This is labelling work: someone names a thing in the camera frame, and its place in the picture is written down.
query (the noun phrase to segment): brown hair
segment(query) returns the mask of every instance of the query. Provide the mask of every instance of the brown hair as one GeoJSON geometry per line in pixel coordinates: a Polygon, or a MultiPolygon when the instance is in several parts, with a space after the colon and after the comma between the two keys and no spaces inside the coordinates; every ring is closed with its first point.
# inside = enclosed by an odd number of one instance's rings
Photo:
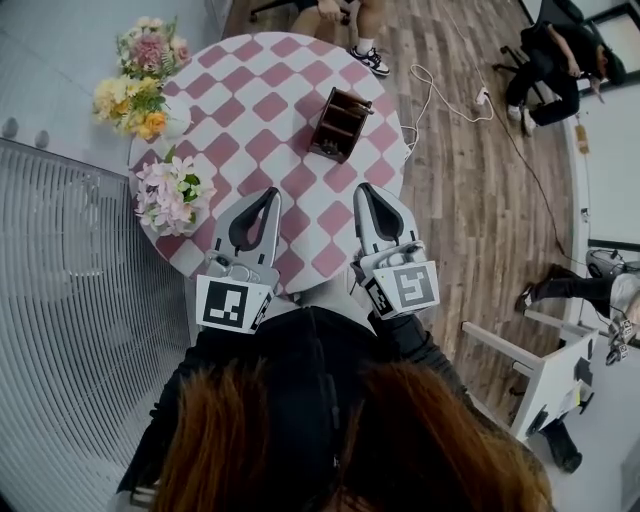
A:
{"type": "MultiPolygon", "coordinates": [[[[266,393],[254,370],[199,374],[181,399],[178,428],[153,512],[277,507],[263,485],[266,393]]],[[[332,508],[542,512],[541,465],[499,429],[483,426],[434,373],[409,363],[371,368],[354,411],[332,508]]]]}

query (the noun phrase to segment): black hair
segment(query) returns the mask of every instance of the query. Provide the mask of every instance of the black hair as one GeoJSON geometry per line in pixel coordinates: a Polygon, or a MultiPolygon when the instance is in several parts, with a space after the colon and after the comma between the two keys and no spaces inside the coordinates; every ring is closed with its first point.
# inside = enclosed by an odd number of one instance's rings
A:
{"type": "Polygon", "coordinates": [[[607,78],[613,85],[624,83],[627,78],[627,70],[618,56],[611,51],[611,48],[604,47],[604,56],[607,59],[605,68],[607,70],[607,78]]]}

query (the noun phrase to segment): white pants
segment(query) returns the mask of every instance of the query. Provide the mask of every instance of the white pants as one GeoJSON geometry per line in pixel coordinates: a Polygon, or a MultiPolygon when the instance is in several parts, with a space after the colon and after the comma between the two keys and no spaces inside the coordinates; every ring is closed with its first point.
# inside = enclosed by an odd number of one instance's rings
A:
{"type": "Polygon", "coordinates": [[[299,302],[300,305],[280,297],[274,297],[262,321],[266,322],[270,318],[296,309],[316,306],[347,317],[374,332],[367,319],[367,312],[347,293],[344,280],[341,277],[301,292],[299,302]]]}

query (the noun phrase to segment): white vase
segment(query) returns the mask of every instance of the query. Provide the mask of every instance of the white vase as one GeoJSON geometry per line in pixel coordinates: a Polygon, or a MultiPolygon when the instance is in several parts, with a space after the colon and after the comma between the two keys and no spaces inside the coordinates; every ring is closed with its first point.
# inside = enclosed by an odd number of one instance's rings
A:
{"type": "Polygon", "coordinates": [[[165,96],[162,111],[167,116],[167,124],[162,135],[165,139],[175,139],[180,137],[189,129],[191,125],[191,111],[189,107],[179,98],[165,96]]]}

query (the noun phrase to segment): white cable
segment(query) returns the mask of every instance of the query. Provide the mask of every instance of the white cable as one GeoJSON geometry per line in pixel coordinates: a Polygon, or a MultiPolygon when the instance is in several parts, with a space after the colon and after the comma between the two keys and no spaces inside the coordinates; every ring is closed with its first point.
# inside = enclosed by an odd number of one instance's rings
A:
{"type": "Polygon", "coordinates": [[[403,130],[410,130],[412,131],[415,136],[413,138],[412,142],[409,142],[407,144],[407,147],[409,148],[409,151],[405,157],[405,162],[411,157],[411,155],[413,154],[413,150],[416,147],[416,144],[418,144],[418,142],[420,142],[420,130],[419,130],[419,124],[420,121],[422,120],[422,117],[424,116],[424,113],[427,111],[427,107],[429,106],[429,102],[431,101],[431,93],[435,90],[438,93],[438,96],[440,96],[440,99],[444,102],[444,104],[447,106],[447,108],[449,110],[451,110],[451,112],[453,112],[456,115],[459,115],[460,117],[462,117],[463,119],[469,121],[470,123],[477,123],[478,121],[491,121],[493,119],[493,115],[494,115],[494,111],[493,111],[493,103],[491,102],[491,100],[488,98],[489,92],[487,89],[487,85],[484,82],[484,79],[482,78],[482,73],[480,73],[480,69],[478,68],[478,64],[476,63],[476,60],[473,56],[473,52],[471,51],[471,49],[468,46],[468,40],[466,37],[464,37],[464,35],[462,34],[462,32],[460,31],[460,28],[458,27],[458,24],[455,22],[455,20],[453,19],[453,17],[451,16],[451,14],[449,13],[449,10],[445,7],[444,4],[441,4],[442,8],[445,10],[445,12],[447,13],[447,16],[449,17],[449,19],[451,20],[451,22],[453,23],[454,27],[456,27],[456,30],[458,32],[458,34],[460,34],[460,37],[462,38],[462,40],[464,41],[464,45],[465,45],[465,49],[467,50],[467,52],[469,53],[469,55],[471,56],[471,60],[473,61],[473,66],[475,67],[476,71],[478,72],[478,76],[480,77],[480,81],[482,82],[482,86],[484,87],[484,90],[487,91],[487,101],[489,103],[489,108],[491,109],[491,115],[489,117],[477,117],[475,119],[470,119],[468,118],[466,115],[464,115],[462,112],[457,111],[455,108],[453,108],[451,106],[451,104],[445,99],[445,97],[442,95],[442,93],[440,92],[440,89],[438,89],[438,87],[436,86],[436,84],[434,83],[434,78],[433,75],[430,73],[430,71],[421,66],[420,64],[413,64],[410,68],[411,74],[416,77],[418,80],[420,80],[421,82],[424,82],[426,84],[429,84],[429,94],[427,96],[427,101],[424,104],[424,107],[422,107],[422,112],[420,112],[420,115],[418,116],[418,118],[416,119],[416,122],[414,124],[414,126],[401,126],[400,128],[402,128],[403,130]],[[427,75],[429,75],[429,78],[425,78],[424,76],[419,76],[416,70],[421,70],[422,72],[426,73],[427,75]]]}

